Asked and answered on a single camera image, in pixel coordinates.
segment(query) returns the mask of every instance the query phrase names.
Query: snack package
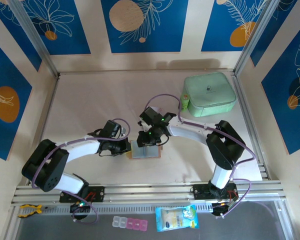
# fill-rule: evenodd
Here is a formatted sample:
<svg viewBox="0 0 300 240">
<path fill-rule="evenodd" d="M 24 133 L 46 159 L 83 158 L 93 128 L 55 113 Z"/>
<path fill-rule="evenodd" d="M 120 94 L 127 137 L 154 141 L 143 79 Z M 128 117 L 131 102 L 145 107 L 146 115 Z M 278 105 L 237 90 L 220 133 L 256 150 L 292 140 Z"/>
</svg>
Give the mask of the snack package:
<svg viewBox="0 0 300 240">
<path fill-rule="evenodd" d="M 183 228 L 199 228 L 195 205 L 175 208 L 157 207 L 155 209 L 156 230 L 164 232 Z"/>
</svg>

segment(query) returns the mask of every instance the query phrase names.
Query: red wire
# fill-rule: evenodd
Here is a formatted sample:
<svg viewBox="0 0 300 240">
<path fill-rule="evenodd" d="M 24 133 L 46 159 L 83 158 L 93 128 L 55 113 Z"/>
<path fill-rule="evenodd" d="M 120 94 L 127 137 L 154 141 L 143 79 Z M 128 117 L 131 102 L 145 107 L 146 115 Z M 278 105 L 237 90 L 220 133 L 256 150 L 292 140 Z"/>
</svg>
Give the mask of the red wire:
<svg viewBox="0 0 300 240">
<path fill-rule="evenodd" d="M 234 195 L 238 198 L 239 196 L 238 196 L 238 194 L 235 192 L 235 191 L 233 191 L 233 190 L 229 190 L 228 191 L 228 193 L 229 193 L 229 195 L 230 195 L 230 200 L 231 200 L 231 193 L 234 193 Z"/>
<path fill-rule="evenodd" d="M 91 197 L 91 202 L 94 200 L 94 198 L 95 198 L 95 196 L 96 196 L 96 193 L 95 192 L 89 192 L 89 194 L 85 197 L 85 199 L 84 200 L 88 200 L 88 198 L 90 197 L 92 195 L 92 197 Z"/>
<path fill-rule="evenodd" d="M 229 202 L 230 202 L 231 199 L 232 199 L 232 197 L 231 197 L 231 191 L 228 191 L 228 194 L 229 194 L 229 196 L 230 196 L 230 200 L 229 200 Z"/>
</svg>

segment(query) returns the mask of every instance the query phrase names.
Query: white floor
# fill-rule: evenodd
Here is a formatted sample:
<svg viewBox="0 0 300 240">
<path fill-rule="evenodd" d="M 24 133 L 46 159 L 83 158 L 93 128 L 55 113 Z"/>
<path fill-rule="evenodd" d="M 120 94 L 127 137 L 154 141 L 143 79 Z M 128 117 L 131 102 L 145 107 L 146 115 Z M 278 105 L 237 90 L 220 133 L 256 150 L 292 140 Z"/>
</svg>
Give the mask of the white floor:
<svg viewBox="0 0 300 240">
<path fill-rule="evenodd" d="M 139 115 L 151 97 L 162 93 L 179 96 L 186 77 L 204 73 L 207 71 L 108 71 L 61 75 L 43 139 L 65 142 L 82 138 L 86 133 L 103 128 L 107 120 L 123 118 L 131 125 L 129 139 L 136 140 L 140 131 L 137 124 Z M 230 72 L 224 73 L 231 81 Z M 172 113 L 178 110 L 178 102 L 167 96 L 157 98 L 151 106 Z M 238 102 L 228 113 L 193 117 L 186 112 L 181 116 L 203 123 L 228 121 L 247 146 L 252 148 Z M 240 160 L 249 157 L 250 154 L 245 151 Z M 75 173 L 90 184 L 159 184 L 207 182 L 214 167 L 215 163 L 206 145 L 172 137 L 163 147 L 161 158 L 130 160 L 125 155 L 89 155 L 68 163 L 65 172 Z M 261 181 L 257 161 L 241 166 L 235 177 Z"/>
</svg>

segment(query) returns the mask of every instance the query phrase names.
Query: orange circle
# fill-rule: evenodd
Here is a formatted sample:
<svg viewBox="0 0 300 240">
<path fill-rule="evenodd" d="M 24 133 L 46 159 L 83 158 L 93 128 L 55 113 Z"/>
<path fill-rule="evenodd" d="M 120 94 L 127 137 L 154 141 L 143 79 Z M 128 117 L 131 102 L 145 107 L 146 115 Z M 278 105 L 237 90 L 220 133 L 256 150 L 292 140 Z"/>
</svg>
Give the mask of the orange circle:
<svg viewBox="0 0 300 240">
<path fill-rule="evenodd" d="M 51 41 L 54 41 L 57 39 L 57 34 L 55 34 L 53 31 L 50 31 L 50 30 L 46 31 L 44 33 L 44 35 L 47 39 L 49 39 Z"/>
<path fill-rule="evenodd" d="M 292 110 L 296 109 L 298 107 L 298 98 L 295 95 L 291 95 L 288 98 L 288 107 Z"/>
<path fill-rule="evenodd" d="M 143 44 L 143 43 L 146 42 L 146 39 L 145 39 L 144 37 L 140 37 L 140 38 L 139 38 L 139 42 Z"/>
<path fill-rule="evenodd" d="M 237 48 L 244 47 L 255 25 L 254 21 L 250 21 L 237 27 L 230 36 L 230 44 Z"/>
<path fill-rule="evenodd" d="M 19 114 L 20 102 L 17 92 L 9 86 L 0 87 L 0 119 L 13 123 Z"/>
<path fill-rule="evenodd" d="M 120 32 L 131 32 L 144 22 L 141 8 L 131 0 L 117 1 L 109 12 L 110 22 Z"/>
</svg>

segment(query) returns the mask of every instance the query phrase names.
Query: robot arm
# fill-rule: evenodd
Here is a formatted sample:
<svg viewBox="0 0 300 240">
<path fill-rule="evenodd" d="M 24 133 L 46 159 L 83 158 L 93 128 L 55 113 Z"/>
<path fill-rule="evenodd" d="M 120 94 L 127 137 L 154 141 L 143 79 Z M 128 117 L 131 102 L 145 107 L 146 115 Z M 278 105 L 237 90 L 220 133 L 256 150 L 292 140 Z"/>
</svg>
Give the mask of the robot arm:
<svg viewBox="0 0 300 240">
<path fill-rule="evenodd" d="M 222 120 L 216 125 L 186 121 L 191 123 L 191 125 L 183 123 L 182 118 L 180 121 L 174 113 L 167 113 L 162 116 L 153 108 L 148 107 L 140 115 L 139 125 L 142 126 L 143 131 L 139 132 L 138 146 L 144 147 L 160 144 L 162 135 L 167 137 L 185 137 L 203 143 L 209 147 L 213 161 L 216 164 L 210 180 L 212 184 L 210 188 L 216 187 L 213 192 L 224 189 L 230 180 L 233 167 L 241 157 L 244 148 L 215 131 L 202 128 L 201 125 L 210 127 L 209 129 L 217 128 L 243 144 L 245 144 L 244 141 L 226 121 Z"/>
<path fill-rule="evenodd" d="M 35 179 L 35 184 L 44 192 L 56 189 L 73 194 L 80 193 L 80 195 L 84 196 L 89 184 L 75 174 L 70 175 L 64 173 L 66 164 L 85 155 L 100 155 L 100 153 L 105 150 L 111 151 L 111 156 L 117 156 L 131 151 L 131 145 L 127 137 L 123 140 L 115 139 L 119 131 L 119 137 L 122 133 L 125 133 L 125 129 L 123 129 L 121 125 L 109 120 L 104 128 L 88 133 L 88 136 L 85 137 L 87 140 L 78 140 L 69 145 L 64 144 L 63 147 L 60 147 L 51 155 L 49 163 L 43 165 Z M 108 140 L 97 140 L 93 138 L 104 138 Z M 32 180 L 44 158 L 56 147 L 57 145 L 49 139 L 43 140 L 24 165 L 22 175 Z"/>
</svg>

